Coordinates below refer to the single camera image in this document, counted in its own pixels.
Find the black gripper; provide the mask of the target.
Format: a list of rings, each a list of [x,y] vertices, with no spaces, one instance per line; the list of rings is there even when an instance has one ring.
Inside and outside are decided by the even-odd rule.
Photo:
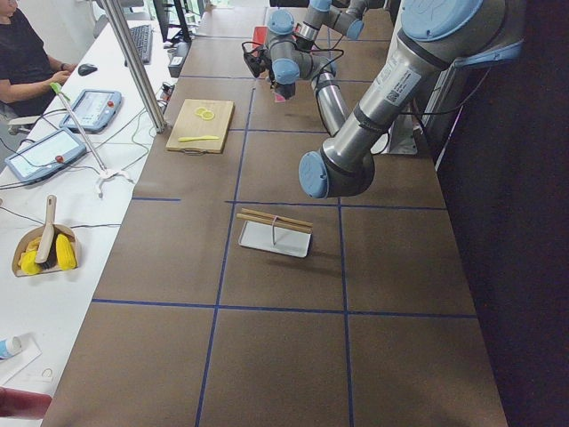
[[[314,49],[315,41],[304,38],[302,36],[295,37],[296,46],[299,51],[311,52]]]
[[[276,87],[280,87],[283,89],[283,91],[285,92],[285,96],[287,97],[287,99],[291,99],[295,93],[296,93],[296,84],[295,83],[291,83],[291,84],[281,84],[278,83],[277,81],[275,81],[273,83],[273,89]]]

